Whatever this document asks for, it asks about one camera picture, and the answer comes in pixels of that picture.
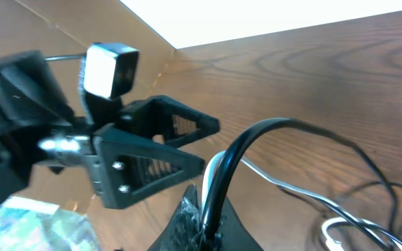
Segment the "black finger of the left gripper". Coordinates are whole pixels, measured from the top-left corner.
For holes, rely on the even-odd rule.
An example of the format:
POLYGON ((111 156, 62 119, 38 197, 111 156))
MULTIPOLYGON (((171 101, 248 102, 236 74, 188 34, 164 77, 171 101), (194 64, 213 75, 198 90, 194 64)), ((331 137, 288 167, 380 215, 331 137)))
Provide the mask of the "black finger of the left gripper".
POLYGON ((163 137, 166 145, 179 148, 220 130, 218 119, 168 96, 136 100, 119 113, 117 127, 140 137, 163 137))

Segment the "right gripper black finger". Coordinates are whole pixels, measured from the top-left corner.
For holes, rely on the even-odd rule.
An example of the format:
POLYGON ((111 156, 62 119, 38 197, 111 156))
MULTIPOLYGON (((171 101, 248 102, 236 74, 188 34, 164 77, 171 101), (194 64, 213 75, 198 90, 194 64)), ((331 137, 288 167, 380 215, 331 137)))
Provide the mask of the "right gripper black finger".
MULTIPOLYGON (((167 227, 151 244, 150 250, 200 250, 202 230, 198 190, 189 185, 177 205, 167 227)), ((235 209, 226 199, 222 209, 221 225, 212 243, 212 250, 261 250, 261 246, 241 223, 235 209)))

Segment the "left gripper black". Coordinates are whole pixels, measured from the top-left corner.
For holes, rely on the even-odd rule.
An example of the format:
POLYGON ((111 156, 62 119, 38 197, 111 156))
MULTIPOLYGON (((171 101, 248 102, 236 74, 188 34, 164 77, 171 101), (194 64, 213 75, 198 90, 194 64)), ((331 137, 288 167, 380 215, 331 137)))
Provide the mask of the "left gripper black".
POLYGON ((34 164, 58 174, 83 167, 104 207, 125 209, 201 175, 205 161, 174 147, 124 132, 107 121, 76 117, 29 130, 34 164))

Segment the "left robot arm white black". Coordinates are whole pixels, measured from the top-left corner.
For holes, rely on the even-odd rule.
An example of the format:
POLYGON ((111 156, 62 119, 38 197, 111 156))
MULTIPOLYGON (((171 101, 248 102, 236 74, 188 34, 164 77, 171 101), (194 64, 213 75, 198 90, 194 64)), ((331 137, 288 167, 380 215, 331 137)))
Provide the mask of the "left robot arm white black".
POLYGON ((0 58, 0 205, 28 187, 34 165, 83 167, 104 207, 124 209, 199 176, 182 146, 216 134, 218 119, 168 96, 123 104, 79 90, 76 116, 39 51, 0 58))

